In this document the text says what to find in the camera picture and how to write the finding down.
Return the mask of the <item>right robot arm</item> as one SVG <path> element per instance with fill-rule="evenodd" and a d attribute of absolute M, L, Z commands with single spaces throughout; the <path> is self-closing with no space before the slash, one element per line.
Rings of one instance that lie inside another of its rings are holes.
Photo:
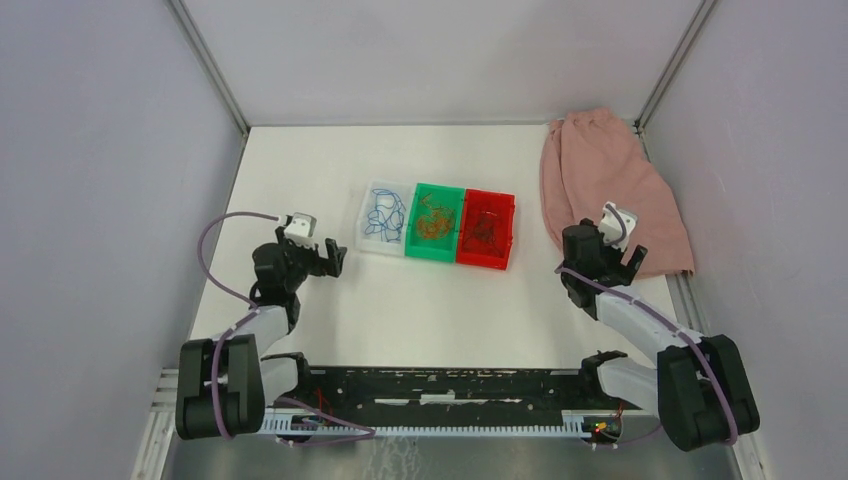
<path fill-rule="evenodd" d="M 754 433 L 761 416 L 736 343 L 705 336 L 669 319 L 632 292 L 647 249 L 622 260 L 627 236 L 615 239 L 589 219 L 562 231 L 563 260 L 556 272 L 569 299 L 593 320 L 615 330 L 653 364 L 620 351 L 584 359 L 577 392 L 591 408 L 614 398 L 652 414 L 671 442 L 689 452 L 733 445 Z"/>

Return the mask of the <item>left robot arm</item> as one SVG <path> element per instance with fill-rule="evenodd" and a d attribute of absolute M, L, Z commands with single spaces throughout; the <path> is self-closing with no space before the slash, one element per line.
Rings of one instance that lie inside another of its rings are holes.
<path fill-rule="evenodd" d="M 283 355 L 262 357 L 298 323 L 297 291 L 308 277 L 341 275 L 347 250 L 326 239 L 327 254 L 291 239 L 257 247 L 253 254 L 256 281 L 245 318 L 215 338 L 190 340 L 180 350 L 175 427 L 183 440 L 252 434 L 263 423 L 264 410 L 277 397 L 291 406 L 307 404 L 314 379 L 289 369 L 271 385 Z"/>

